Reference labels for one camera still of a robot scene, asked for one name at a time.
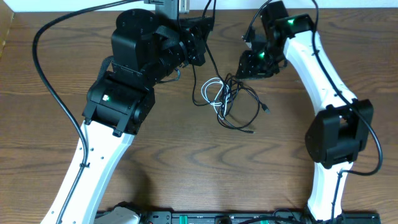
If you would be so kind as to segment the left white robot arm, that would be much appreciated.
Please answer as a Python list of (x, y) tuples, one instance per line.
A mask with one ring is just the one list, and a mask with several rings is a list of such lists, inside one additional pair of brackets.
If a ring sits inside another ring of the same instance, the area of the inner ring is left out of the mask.
[(130, 9), (116, 19), (113, 54), (88, 90), (80, 139), (44, 223), (93, 223), (122, 155), (155, 103), (154, 86), (179, 66), (203, 65), (213, 17)]

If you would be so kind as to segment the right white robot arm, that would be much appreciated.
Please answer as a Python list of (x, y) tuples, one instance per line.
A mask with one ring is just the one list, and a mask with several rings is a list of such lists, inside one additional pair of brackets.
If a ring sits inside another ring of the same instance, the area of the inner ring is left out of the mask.
[(282, 1), (267, 1), (257, 11), (264, 35), (249, 27), (248, 49), (239, 59), (239, 79), (269, 78), (291, 64), (298, 73), (315, 113), (305, 134), (314, 163), (313, 187), (304, 223), (379, 223), (373, 213), (344, 213), (341, 199), (348, 174), (366, 147), (373, 106), (359, 100), (329, 61), (308, 14), (290, 16)]

